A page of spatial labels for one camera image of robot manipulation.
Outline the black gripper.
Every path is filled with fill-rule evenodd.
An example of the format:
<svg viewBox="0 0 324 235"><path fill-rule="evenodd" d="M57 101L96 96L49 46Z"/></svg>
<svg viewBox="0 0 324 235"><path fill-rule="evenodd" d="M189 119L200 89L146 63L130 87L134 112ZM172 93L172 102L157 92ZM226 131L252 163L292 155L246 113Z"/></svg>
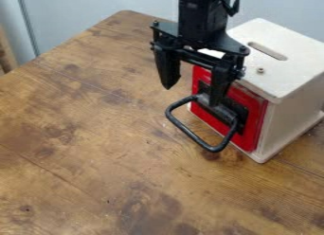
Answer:
<svg viewBox="0 0 324 235"><path fill-rule="evenodd" d="M228 17L238 12L238 1L180 1L178 22L154 21L150 49L161 85L169 89L181 78L180 62L212 68L209 106L216 106L241 72L249 49L226 34ZM217 66L225 62L229 67Z"/></svg>

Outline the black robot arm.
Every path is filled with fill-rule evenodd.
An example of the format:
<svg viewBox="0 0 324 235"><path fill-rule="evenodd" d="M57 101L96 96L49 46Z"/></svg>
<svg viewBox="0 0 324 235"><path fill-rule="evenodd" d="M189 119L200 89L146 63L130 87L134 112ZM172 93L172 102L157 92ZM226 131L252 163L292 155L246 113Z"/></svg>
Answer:
<svg viewBox="0 0 324 235"><path fill-rule="evenodd" d="M244 76L249 48L226 34L228 17L238 12L240 0L178 0L178 22L150 25L150 49L161 79L169 89L178 81L180 62L212 71L209 106L224 99L229 86Z"/></svg>

